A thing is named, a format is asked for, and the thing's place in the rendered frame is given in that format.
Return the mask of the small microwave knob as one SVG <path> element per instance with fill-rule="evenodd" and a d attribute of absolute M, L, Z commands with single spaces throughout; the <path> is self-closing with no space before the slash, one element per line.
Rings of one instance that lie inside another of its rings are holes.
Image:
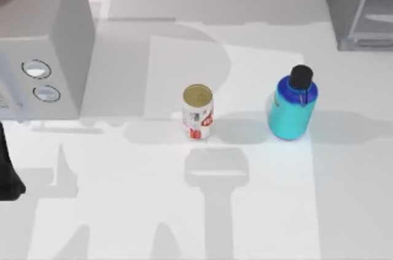
<path fill-rule="evenodd" d="M 33 95 L 40 101 L 46 103 L 53 103 L 60 99 L 61 93 L 55 87 L 44 85 L 41 87 L 33 88 Z"/>

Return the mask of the large microwave knob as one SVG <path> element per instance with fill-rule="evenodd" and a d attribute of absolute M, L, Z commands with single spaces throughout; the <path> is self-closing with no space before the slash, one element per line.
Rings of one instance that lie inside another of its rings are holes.
<path fill-rule="evenodd" d="M 21 68 L 27 76 L 33 79 L 46 79 L 52 73 L 51 67 L 40 60 L 24 61 Z"/>

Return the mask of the red and white can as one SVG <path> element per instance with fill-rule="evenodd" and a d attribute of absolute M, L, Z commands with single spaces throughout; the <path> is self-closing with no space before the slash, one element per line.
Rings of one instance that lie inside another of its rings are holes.
<path fill-rule="evenodd" d="M 191 140 L 206 139 L 211 132 L 214 101 L 211 89 L 203 84 L 188 86 L 182 95 L 182 122 Z"/>

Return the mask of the pale microwave oven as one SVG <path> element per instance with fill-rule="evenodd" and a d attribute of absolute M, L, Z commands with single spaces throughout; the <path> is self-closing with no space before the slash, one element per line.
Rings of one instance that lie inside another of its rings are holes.
<path fill-rule="evenodd" d="M 80 115 L 95 43 L 88 0 L 0 0 L 0 120 L 68 120 Z M 51 75 L 27 76 L 21 64 L 40 60 Z M 38 100 L 50 85 L 61 97 Z"/>

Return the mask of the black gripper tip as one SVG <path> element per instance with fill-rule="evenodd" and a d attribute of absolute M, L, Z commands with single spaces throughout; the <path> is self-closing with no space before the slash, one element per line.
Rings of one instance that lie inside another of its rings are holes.
<path fill-rule="evenodd" d="M 0 201 L 15 201 L 26 192 L 26 186 L 12 165 L 4 133 L 0 122 Z"/>

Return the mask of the turquoise bottle with black cap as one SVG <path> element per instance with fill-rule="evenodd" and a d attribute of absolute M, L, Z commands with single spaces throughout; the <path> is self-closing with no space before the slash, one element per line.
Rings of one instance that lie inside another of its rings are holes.
<path fill-rule="evenodd" d="M 296 65 L 277 83 L 268 116 L 271 132 L 283 140 L 297 140 L 304 135 L 318 98 L 313 70 Z"/>

